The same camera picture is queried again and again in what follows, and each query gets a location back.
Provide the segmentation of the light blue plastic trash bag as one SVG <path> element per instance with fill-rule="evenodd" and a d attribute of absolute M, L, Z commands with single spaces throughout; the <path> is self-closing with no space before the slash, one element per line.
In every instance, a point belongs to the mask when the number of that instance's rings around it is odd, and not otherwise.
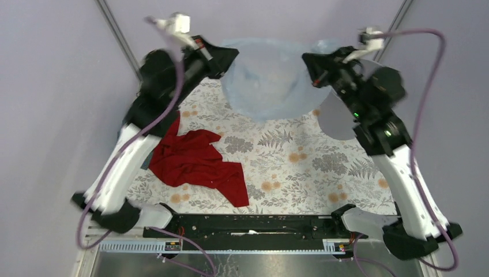
<path fill-rule="evenodd" d="M 225 98 L 234 111 L 257 122 L 307 114 L 331 91 L 312 85 L 302 54 L 329 54 L 336 50 L 336 42 L 241 38 L 225 40 L 223 46 L 239 50 L 221 78 Z"/>

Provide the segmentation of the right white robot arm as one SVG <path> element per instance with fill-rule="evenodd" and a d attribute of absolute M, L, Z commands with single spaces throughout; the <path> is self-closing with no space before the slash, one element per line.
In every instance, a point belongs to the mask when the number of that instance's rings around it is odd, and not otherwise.
<path fill-rule="evenodd" d="M 441 242 L 462 234 L 459 224 L 439 211 L 414 158 L 413 141 L 393 107 L 405 96 L 400 73 L 379 66 L 370 74 L 356 72 L 358 60 L 346 61 L 352 46 L 330 54 L 304 53 L 307 71 L 316 88 L 330 86 L 353 116 L 359 144 L 385 177 L 398 210 L 396 218 L 347 204 L 332 213 L 335 236 L 364 234 L 384 242 L 400 260 L 422 258 Z"/>

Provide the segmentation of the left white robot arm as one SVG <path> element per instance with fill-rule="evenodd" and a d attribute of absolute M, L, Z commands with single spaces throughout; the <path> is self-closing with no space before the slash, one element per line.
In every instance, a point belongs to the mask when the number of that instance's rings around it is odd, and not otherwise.
<path fill-rule="evenodd" d="M 239 55 L 236 48 L 212 45 L 202 36 L 193 39 L 196 48 L 182 47 L 181 65 L 175 65 L 166 50 L 147 53 L 139 69 L 139 94 L 123 119 L 109 160 L 89 189 L 72 196 L 72 202 L 104 229 L 123 234 L 135 227 L 156 227 L 165 237 L 178 232 L 178 220 L 164 205 L 134 204 L 127 193 L 176 121 L 179 105 L 203 79 L 221 78 Z"/>

